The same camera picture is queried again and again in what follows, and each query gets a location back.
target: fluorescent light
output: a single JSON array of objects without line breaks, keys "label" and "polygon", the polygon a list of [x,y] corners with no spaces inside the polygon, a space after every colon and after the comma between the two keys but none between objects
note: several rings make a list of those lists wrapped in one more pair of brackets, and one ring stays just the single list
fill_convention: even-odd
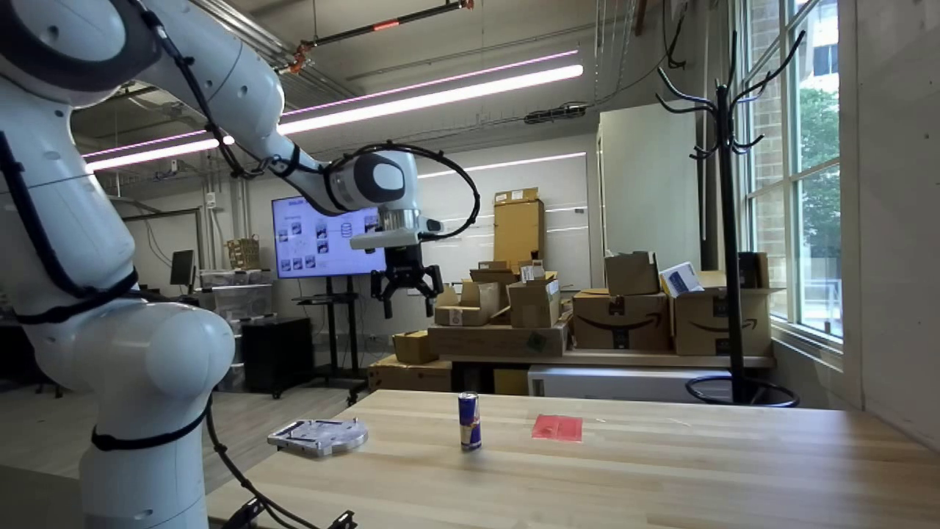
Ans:
[{"label": "fluorescent light", "polygon": [[[338,99],[338,104],[325,104],[325,107],[288,111],[278,123],[278,132],[297,136],[297,132],[359,123],[359,121],[372,121],[372,117],[387,117],[387,115],[404,115],[404,111],[418,111],[418,108],[448,107],[448,104],[462,104],[462,99],[479,99],[479,98],[492,98],[492,93],[506,93],[506,91],[523,91],[523,89],[534,89],[534,85],[573,79],[573,76],[585,74],[582,64],[569,63],[573,57],[576,57],[576,49],[534,57],[526,63],[495,64],[495,67],[484,67],[484,71],[445,76],[445,79],[431,79],[431,83],[419,83],[419,85],[404,85],[404,89],[394,89],[394,91],[378,91],[378,93],[368,93],[368,98],[353,98],[353,99]],[[202,149],[215,149],[215,146],[216,145],[207,132],[185,132],[185,136],[166,136],[166,138],[155,138],[155,140],[97,149],[97,152],[89,152],[84,163],[90,171],[108,171],[108,167],[128,167],[128,165],[202,152]]]},{"label": "fluorescent light", "polygon": [[354,123],[354,121],[372,121],[385,115],[404,115],[418,108],[431,108],[431,107],[448,107],[462,99],[479,99],[491,93],[506,93],[506,91],[520,91],[532,85],[547,85],[547,83],[561,83],[582,76],[582,64],[566,64],[566,67],[551,67],[551,71],[536,71],[536,74],[520,74],[507,79],[492,79],[492,83],[479,83],[479,85],[465,85],[465,89],[445,89],[435,93],[418,93],[418,98],[401,98],[401,99],[387,99],[387,104],[369,104],[346,111],[332,111],[332,115],[318,115],[318,117],[303,117],[303,121],[288,121],[278,126],[282,136],[297,136],[297,132],[310,132],[310,130],[325,130],[338,123]]},{"label": "fluorescent light", "polygon": [[[484,173],[484,171],[550,165],[550,163],[563,163],[563,160],[585,160],[585,152],[557,152],[557,155],[512,160],[512,163],[495,163],[495,165],[472,165],[472,167],[465,167],[465,171],[472,176],[472,173]],[[419,173],[418,180],[442,180],[442,176],[456,176],[456,171]]]},{"label": "fluorescent light", "polygon": [[215,138],[193,138],[193,140],[185,140],[185,145],[166,145],[166,146],[149,146],[149,149],[133,149],[133,152],[112,152],[108,160],[89,163],[89,167],[90,171],[108,171],[108,167],[127,167],[127,165],[147,165],[147,163],[202,152],[202,149],[215,149],[215,146],[216,146]]}]

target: screen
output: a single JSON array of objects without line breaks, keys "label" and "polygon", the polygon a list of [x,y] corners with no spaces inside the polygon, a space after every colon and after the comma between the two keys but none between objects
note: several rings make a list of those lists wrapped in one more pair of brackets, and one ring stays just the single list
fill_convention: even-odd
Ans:
[{"label": "screen", "polygon": [[169,286],[190,286],[193,283],[193,249],[174,252],[169,261]]},{"label": "screen", "polygon": [[338,218],[321,214],[303,196],[271,199],[274,258],[282,279],[300,276],[365,276],[385,270],[385,249],[353,249],[348,239],[372,232],[376,208]]}]

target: floor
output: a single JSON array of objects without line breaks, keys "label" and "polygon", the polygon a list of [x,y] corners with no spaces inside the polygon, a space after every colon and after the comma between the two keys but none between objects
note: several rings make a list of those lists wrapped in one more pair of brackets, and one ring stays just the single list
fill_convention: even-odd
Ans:
[{"label": "floor", "polygon": [[[268,395],[216,392],[215,426],[230,458],[246,471],[274,448],[263,440],[297,417],[332,417],[346,406],[346,387],[291,387]],[[0,384],[0,525],[69,529],[80,525],[80,456],[93,426],[90,395],[52,398],[30,384]],[[206,492],[230,478],[222,462],[202,445]]]}]

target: window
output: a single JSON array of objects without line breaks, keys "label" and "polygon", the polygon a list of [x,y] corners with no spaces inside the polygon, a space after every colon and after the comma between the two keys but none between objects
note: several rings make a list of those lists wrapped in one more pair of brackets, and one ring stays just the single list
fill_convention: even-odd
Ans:
[{"label": "window", "polygon": [[736,0],[741,83],[757,83],[804,33],[792,64],[761,99],[741,107],[744,248],[767,252],[773,318],[786,329],[839,342],[839,58],[833,0]]},{"label": "window", "polygon": [[814,76],[829,76],[829,74],[839,74],[839,48],[838,45],[814,48]]}]

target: workbench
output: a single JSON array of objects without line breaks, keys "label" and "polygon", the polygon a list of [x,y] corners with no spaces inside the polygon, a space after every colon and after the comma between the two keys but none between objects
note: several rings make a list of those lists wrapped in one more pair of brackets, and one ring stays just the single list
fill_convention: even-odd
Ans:
[{"label": "workbench", "polygon": [[[582,420],[582,437],[534,437],[541,414]],[[940,456],[860,411],[484,395],[475,453],[456,395],[376,392],[340,417],[369,428],[354,453],[274,453],[246,473],[318,525],[344,508],[365,529],[940,525]],[[244,503],[227,483],[207,514]]]}]

